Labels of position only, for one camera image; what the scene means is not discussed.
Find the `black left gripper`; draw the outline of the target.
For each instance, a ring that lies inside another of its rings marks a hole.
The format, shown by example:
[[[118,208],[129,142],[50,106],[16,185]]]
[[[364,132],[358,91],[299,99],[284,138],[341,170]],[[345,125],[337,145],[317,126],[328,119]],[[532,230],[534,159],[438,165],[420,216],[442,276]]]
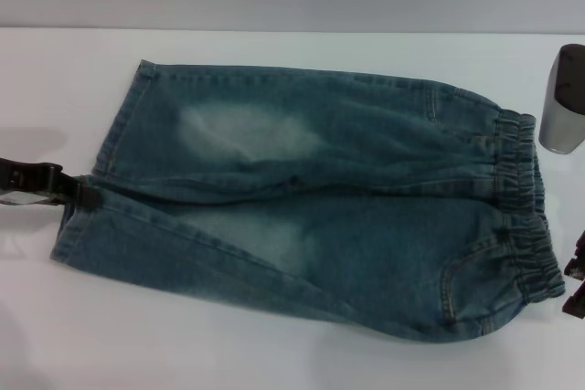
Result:
[[[101,203],[99,190],[63,172],[55,163],[20,163],[0,158],[0,204],[64,206],[92,209]]]

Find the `blue denim shorts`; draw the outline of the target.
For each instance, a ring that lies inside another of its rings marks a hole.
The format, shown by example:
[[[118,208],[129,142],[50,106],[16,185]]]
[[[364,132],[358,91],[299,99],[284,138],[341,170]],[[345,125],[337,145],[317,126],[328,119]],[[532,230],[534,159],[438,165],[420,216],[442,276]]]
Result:
[[[425,79],[142,61],[51,258],[426,343],[563,294],[535,118]]]

